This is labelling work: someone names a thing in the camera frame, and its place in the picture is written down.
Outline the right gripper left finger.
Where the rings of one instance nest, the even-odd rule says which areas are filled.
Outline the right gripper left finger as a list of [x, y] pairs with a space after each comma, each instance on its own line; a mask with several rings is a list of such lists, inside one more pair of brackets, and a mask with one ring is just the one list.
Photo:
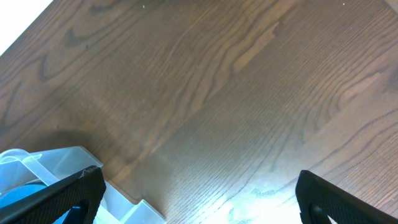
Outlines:
[[1, 223], [91, 224], [106, 190], [99, 167], [89, 166], [1, 209]]

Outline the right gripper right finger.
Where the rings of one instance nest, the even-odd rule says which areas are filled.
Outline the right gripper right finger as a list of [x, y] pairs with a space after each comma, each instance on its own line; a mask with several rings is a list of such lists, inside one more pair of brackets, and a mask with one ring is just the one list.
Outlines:
[[388, 215], [308, 170], [301, 170], [295, 187], [303, 224], [397, 224]]

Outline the dark blue bowl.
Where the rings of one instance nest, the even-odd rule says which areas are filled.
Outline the dark blue bowl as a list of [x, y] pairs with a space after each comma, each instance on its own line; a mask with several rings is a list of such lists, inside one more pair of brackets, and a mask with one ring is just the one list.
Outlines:
[[57, 186], [33, 183], [1, 195], [1, 223], [67, 223], [70, 206], [59, 202]]

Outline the clear plastic storage bin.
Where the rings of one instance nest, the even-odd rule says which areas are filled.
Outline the clear plastic storage bin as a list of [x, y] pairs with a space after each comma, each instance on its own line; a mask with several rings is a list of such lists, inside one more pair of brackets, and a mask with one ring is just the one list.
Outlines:
[[[27, 152], [10, 149], [1, 153], [1, 195], [33, 183], [52, 185], [89, 166], [102, 167], [84, 147]], [[165, 218], [145, 200], [134, 205], [108, 182], [94, 223], [165, 223]]]

